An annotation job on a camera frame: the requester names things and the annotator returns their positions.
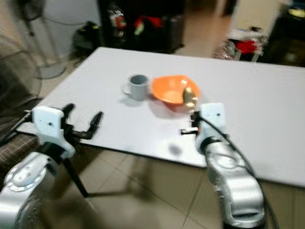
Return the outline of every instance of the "mug handle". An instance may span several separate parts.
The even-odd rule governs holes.
[[[127,94],[127,95],[130,95],[130,94],[131,94],[131,92],[130,92],[130,87],[129,87],[129,84],[128,84],[128,83],[126,83],[126,84],[124,84],[124,85],[122,86],[122,91],[123,91],[124,94]]]

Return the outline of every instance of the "white table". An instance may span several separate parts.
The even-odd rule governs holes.
[[[121,92],[133,74],[150,78],[185,74],[202,90],[202,102],[225,105],[227,132],[259,177],[305,187],[305,69],[99,48],[40,105],[75,103],[76,130],[103,111],[92,140],[82,143],[193,166],[206,166],[196,152],[182,108],[161,101],[136,102]],[[34,133],[32,124],[19,131]]]

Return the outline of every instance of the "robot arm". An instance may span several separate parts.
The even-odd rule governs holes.
[[[196,134],[196,149],[205,156],[208,177],[218,195],[224,224],[241,229],[262,227],[264,196],[257,180],[248,172],[243,158],[200,117],[224,130],[224,107],[222,104],[201,105],[199,112],[192,115],[192,128],[181,131]]]
[[[62,110],[36,107],[31,113],[41,147],[30,153],[7,174],[0,193],[0,228],[34,228],[45,198],[53,188],[60,163],[74,155],[79,139],[93,137],[102,112],[90,122],[87,132],[77,132],[66,123],[73,104]]]

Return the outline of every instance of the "tiled floor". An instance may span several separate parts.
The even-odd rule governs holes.
[[[225,39],[230,17],[208,10],[188,14],[185,47],[178,55],[211,57]],[[47,95],[72,70],[44,80]],[[206,170],[82,147],[73,164],[86,188],[84,199],[61,167],[39,228],[47,229],[220,229],[218,200]],[[305,228],[304,189],[264,182],[282,229]]]

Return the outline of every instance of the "orange bowl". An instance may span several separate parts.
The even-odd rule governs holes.
[[[152,80],[152,94],[164,102],[183,104],[183,90],[190,87],[199,95],[197,85],[185,75],[171,75]]]

